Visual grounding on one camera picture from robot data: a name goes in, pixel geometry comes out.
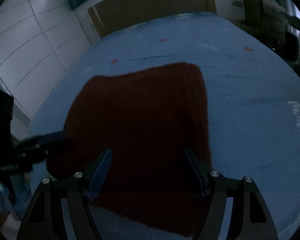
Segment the brown towel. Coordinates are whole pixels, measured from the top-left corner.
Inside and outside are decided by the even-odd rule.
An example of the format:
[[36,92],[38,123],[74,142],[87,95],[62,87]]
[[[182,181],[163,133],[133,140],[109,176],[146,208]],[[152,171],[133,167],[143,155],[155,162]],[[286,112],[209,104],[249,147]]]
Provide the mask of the brown towel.
[[64,129],[74,146],[47,160],[53,176],[82,171],[108,147],[112,164],[93,203],[151,227],[193,235],[205,203],[191,192],[182,149],[191,147],[211,167],[206,90],[196,65],[93,77],[73,102]]

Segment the red mark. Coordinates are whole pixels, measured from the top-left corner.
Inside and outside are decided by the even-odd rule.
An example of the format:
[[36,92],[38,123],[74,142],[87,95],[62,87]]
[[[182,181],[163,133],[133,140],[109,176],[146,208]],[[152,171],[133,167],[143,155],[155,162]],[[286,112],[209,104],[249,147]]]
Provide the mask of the red mark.
[[244,47],[244,50],[247,50],[247,51],[253,51],[253,49],[249,48],[249,47]]

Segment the silver bolt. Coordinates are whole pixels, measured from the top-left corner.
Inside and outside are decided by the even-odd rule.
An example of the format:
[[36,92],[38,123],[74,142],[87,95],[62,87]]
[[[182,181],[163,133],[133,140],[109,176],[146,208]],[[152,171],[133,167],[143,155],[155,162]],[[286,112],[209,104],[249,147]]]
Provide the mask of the silver bolt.
[[217,172],[217,171],[211,171],[211,172],[210,172],[210,175],[211,175],[212,177],[219,177],[219,172]]
[[245,176],[245,177],[244,177],[244,180],[245,180],[246,182],[249,182],[249,183],[252,182],[252,178],[251,178],[250,176]]
[[44,178],[44,179],[42,180],[42,183],[43,183],[43,184],[48,184],[48,183],[49,183],[49,181],[50,181],[50,179],[49,179],[49,178]]
[[79,172],[76,172],[76,173],[74,174],[74,177],[77,178],[77,179],[78,179],[78,178],[81,178],[82,176],[83,176],[83,173],[80,172],[80,171],[79,171]]

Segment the bed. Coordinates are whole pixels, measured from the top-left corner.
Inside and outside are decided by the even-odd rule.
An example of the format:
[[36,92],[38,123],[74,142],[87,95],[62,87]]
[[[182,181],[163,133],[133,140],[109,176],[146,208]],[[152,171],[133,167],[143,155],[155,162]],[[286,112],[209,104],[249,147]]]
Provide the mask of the bed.
[[[300,78],[269,48],[212,13],[159,18],[109,34],[53,89],[27,136],[62,130],[72,102],[95,75],[183,61],[204,76],[213,168],[234,179],[251,176],[279,239],[290,239],[300,225]],[[34,166],[32,191],[46,176],[45,163]],[[231,205],[228,198],[220,240],[226,239]],[[190,239],[90,209],[104,240]],[[75,239],[69,214],[64,216],[68,237]]]

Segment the folded cloth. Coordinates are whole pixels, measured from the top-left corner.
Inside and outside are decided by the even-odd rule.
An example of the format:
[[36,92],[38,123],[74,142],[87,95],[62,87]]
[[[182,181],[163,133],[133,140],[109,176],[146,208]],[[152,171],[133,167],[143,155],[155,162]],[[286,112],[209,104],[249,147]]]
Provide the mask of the folded cloth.
[[182,149],[191,147],[211,168],[207,97],[198,66],[175,63],[95,76],[74,100],[64,130],[73,146],[47,158],[56,179],[82,171],[107,147],[112,164],[93,203],[151,227],[193,235],[205,203],[189,186]]

